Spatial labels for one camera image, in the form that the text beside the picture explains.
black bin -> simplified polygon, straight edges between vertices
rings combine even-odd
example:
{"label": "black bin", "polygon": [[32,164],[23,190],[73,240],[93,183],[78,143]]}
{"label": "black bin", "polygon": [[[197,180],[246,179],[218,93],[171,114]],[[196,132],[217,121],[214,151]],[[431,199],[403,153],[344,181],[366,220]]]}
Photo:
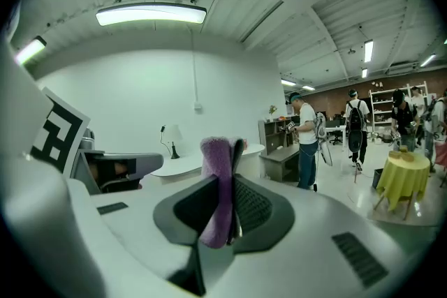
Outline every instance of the black bin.
{"label": "black bin", "polygon": [[372,187],[377,188],[377,184],[379,183],[380,176],[382,175],[383,168],[382,169],[375,169],[374,171],[374,178],[372,180]]}

brick wall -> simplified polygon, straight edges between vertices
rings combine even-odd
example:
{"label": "brick wall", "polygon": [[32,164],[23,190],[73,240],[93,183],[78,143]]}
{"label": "brick wall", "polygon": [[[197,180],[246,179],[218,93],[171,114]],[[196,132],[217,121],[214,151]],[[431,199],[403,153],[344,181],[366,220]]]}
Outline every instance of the brick wall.
{"label": "brick wall", "polygon": [[[423,84],[427,82],[428,92],[437,94],[438,97],[442,95],[444,89],[447,87],[447,69],[412,73],[405,76],[385,77],[381,80],[374,80],[374,82],[382,82],[382,89],[395,89],[404,87],[406,84],[414,86],[416,84]],[[369,90],[380,91],[380,88],[375,87],[371,81],[355,84],[353,86],[340,87],[338,89],[331,89],[329,91],[318,92],[317,94],[310,94],[305,96],[305,100],[318,111],[326,111],[328,117],[333,117],[334,114],[345,110],[346,101],[349,99],[348,91],[354,88],[358,92],[359,98],[369,97]]]}

white t-shirt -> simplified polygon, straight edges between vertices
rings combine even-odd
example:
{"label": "white t-shirt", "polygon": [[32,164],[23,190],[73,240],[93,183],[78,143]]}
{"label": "white t-shirt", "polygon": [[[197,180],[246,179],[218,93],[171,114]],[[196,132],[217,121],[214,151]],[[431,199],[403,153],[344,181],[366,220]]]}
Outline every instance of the white t-shirt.
{"label": "white t-shirt", "polygon": [[[314,121],[316,119],[315,111],[309,103],[305,103],[300,109],[300,126],[303,126],[307,121]],[[300,132],[299,134],[301,144],[312,144],[316,142],[315,130],[309,132]]]}
{"label": "white t-shirt", "polygon": [[422,114],[425,111],[425,101],[424,98],[421,96],[413,96],[411,97],[411,103],[413,103],[414,106],[416,106],[416,109],[418,111],[418,117],[420,118],[420,116],[422,116]]}
{"label": "white t-shirt", "polygon": [[[368,105],[366,104],[365,101],[356,99],[356,100],[350,100],[349,102],[351,103],[351,106],[353,106],[353,108],[357,108],[358,101],[360,101],[360,108],[359,108],[359,110],[362,112],[363,117],[365,117],[369,113],[369,108],[368,108]],[[346,104],[346,111],[345,112],[346,112],[346,119],[349,120],[349,117],[351,116],[351,107],[349,107],[348,103]],[[367,131],[367,129],[366,129],[366,121],[365,120],[363,120],[362,131],[365,131],[365,132]]]}
{"label": "white t-shirt", "polygon": [[425,130],[430,132],[430,133],[440,133],[441,132],[441,125],[439,124],[439,122],[444,122],[444,110],[446,109],[446,105],[445,103],[441,102],[440,100],[438,100],[434,107],[433,107],[433,111],[432,111],[432,120],[430,122],[425,121],[424,122],[424,127]]}

table lamp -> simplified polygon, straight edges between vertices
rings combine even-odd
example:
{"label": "table lamp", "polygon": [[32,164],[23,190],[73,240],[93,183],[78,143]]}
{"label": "table lamp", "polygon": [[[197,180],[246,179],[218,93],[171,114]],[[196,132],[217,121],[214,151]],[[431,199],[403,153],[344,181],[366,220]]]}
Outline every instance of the table lamp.
{"label": "table lamp", "polygon": [[179,126],[177,124],[173,124],[172,126],[166,126],[165,133],[163,136],[166,142],[171,142],[173,144],[173,154],[170,157],[171,159],[180,158],[177,152],[175,151],[174,142],[179,142],[183,139],[182,134],[180,133]]}

ceiling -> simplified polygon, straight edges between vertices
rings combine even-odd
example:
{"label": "ceiling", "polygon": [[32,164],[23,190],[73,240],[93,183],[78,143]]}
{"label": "ceiling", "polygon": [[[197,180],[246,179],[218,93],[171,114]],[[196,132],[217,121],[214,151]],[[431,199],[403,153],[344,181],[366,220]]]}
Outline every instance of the ceiling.
{"label": "ceiling", "polygon": [[[141,1],[191,1],[208,11],[203,24],[128,22],[101,27],[100,8]],[[243,43],[249,50],[273,53],[283,78],[317,90],[346,86],[369,76],[383,77],[390,67],[420,63],[437,53],[433,66],[447,66],[446,32],[430,0],[22,0],[12,40],[17,49],[37,35],[44,51],[27,67],[43,63],[86,39],[134,29],[176,29],[210,33]],[[363,63],[364,42],[374,40],[373,59]]]}

